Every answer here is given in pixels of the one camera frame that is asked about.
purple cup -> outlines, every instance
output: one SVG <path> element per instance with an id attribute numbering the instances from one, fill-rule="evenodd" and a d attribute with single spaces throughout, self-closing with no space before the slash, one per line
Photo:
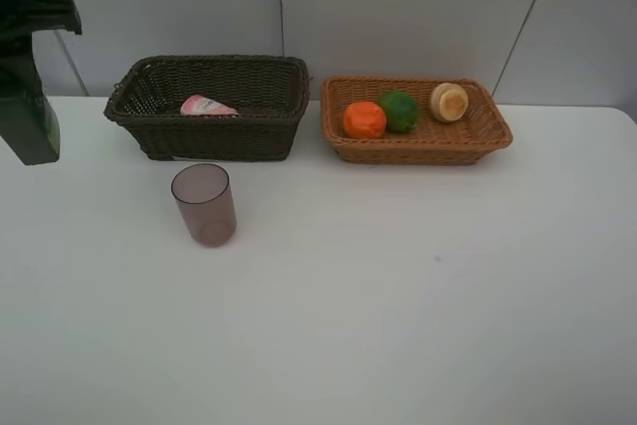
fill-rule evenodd
<path id="1" fill-rule="evenodd" d="M 182 169 L 170 185 L 192 239 L 204 246 L 225 244 L 237 229 L 230 178 L 221 166 L 200 163 Z"/>

wicker basket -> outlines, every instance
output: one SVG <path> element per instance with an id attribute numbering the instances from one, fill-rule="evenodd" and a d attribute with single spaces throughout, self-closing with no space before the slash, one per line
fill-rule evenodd
<path id="1" fill-rule="evenodd" d="M 469 108 L 453 123 L 436 121 L 429 113 L 431 92 L 450 82 L 462 86 Z M 345 137 L 342 118 L 353 102 L 376 102 L 386 92 L 407 92 L 420 104 L 416 127 L 407 134 L 385 132 L 380 139 Z M 341 159 L 353 163 L 473 164 L 513 141 L 511 130 L 485 89 L 465 79 L 391 79 L 383 77 L 332 77 L 322 86 L 322 132 Z"/>
<path id="2" fill-rule="evenodd" d="M 193 95 L 239 116 L 184 116 Z M 310 94 L 299 59 L 266 56 L 151 57 L 137 62 L 105 115 L 126 128 L 150 159 L 275 161 L 290 153 Z"/>

orange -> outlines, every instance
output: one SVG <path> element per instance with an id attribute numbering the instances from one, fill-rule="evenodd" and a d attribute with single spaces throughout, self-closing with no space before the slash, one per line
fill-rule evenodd
<path id="1" fill-rule="evenodd" d="M 387 126 L 387 116 L 374 102 L 356 102 L 345 110 L 345 134 L 354 139 L 377 139 Z"/>

white wall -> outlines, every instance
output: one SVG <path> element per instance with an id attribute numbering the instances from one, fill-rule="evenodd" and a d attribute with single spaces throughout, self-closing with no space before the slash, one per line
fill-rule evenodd
<path id="1" fill-rule="evenodd" d="M 63 38 L 93 96 L 160 54 L 281 55 L 280 0 L 76 0 L 85 34 Z"/>
<path id="2" fill-rule="evenodd" d="M 618 106 L 637 118 L 637 0 L 537 0 L 496 100 Z"/>
<path id="3" fill-rule="evenodd" d="M 79 97 L 84 94 L 64 47 L 55 32 L 33 35 L 36 66 L 48 94 Z"/>
<path id="4" fill-rule="evenodd" d="M 283 0 L 286 54 L 339 74 L 471 77 L 492 89 L 532 0 Z"/>

pink package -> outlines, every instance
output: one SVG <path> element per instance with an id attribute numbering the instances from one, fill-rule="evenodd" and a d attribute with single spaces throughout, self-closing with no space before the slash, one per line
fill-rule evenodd
<path id="1" fill-rule="evenodd" d="M 200 95 L 193 95 L 181 106 L 181 114 L 238 114 L 234 108 L 206 99 Z"/>

